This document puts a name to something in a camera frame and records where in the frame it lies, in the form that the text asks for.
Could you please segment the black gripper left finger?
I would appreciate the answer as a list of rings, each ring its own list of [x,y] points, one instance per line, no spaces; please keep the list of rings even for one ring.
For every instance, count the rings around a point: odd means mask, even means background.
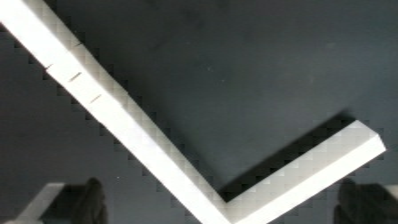
[[[61,199],[63,224],[109,224],[104,185],[96,178],[64,188]]]

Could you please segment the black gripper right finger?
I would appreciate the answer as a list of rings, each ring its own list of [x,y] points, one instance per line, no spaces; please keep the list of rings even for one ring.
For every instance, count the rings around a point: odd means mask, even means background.
[[[358,184],[352,179],[343,180],[335,224],[398,224],[398,184]]]

